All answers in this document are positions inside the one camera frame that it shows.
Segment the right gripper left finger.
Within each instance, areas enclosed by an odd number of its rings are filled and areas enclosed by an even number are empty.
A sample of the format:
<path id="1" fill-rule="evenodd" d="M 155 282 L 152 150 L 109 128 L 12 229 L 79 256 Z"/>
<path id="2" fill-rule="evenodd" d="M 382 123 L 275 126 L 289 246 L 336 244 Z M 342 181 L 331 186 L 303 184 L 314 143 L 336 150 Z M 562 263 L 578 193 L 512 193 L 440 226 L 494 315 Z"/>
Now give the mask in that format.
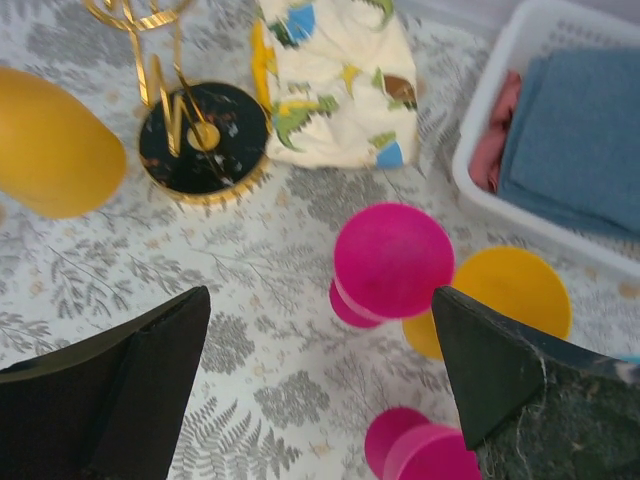
<path id="1" fill-rule="evenodd" d="M 205 343 L 206 287 L 1 372 L 4 479 L 164 479 Z"/>

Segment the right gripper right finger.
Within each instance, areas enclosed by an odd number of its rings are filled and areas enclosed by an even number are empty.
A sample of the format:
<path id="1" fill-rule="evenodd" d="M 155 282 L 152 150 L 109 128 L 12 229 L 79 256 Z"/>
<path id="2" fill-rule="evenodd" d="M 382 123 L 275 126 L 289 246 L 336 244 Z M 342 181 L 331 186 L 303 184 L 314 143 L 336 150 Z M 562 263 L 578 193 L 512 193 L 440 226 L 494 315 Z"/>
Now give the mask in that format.
<path id="1" fill-rule="evenodd" d="M 466 447 L 485 479 L 636 479 L 639 366 L 450 286 L 432 312 Z"/>

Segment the magenta wine glass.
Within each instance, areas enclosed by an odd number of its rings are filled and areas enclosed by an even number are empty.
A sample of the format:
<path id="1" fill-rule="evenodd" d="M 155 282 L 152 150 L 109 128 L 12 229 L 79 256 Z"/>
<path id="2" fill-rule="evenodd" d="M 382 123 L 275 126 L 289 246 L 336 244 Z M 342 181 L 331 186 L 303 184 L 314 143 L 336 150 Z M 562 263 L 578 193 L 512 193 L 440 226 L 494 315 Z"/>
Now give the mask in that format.
<path id="1" fill-rule="evenodd" d="M 434 291 L 451 283 L 456 257 L 434 218 L 387 202 L 346 222 L 333 266 L 329 299 L 335 314 L 351 326 L 374 328 L 429 311 Z"/>
<path id="2" fill-rule="evenodd" d="M 378 479 L 482 478 L 460 430 L 433 423 L 411 408 L 391 408 L 378 415 L 367 430 L 364 453 Z"/>

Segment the gold wine glass rack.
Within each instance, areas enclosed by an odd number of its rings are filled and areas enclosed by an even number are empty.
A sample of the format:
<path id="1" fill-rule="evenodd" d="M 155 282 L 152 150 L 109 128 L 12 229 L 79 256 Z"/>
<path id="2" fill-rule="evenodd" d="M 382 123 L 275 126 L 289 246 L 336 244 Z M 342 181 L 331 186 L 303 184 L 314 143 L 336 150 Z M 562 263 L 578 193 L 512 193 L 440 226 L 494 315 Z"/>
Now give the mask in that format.
<path id="1" fill-rule="evenodd" d="M 141 102 L 146 108 L 137 150 L 152 182 L 177 201 L 228 204 L 259 187 L 265 178 L 269 116 L 245 90 L 219 81 L 186 79 L 181 62 L 180 18 L 187 1 L 149 4 L 146 16 L 129 1 L 87 1 L 101 23 L 124 31 L 131 42 Z M 143 54 L 142 33 L 173 26 L 169 85 L 161 60 Z"/>

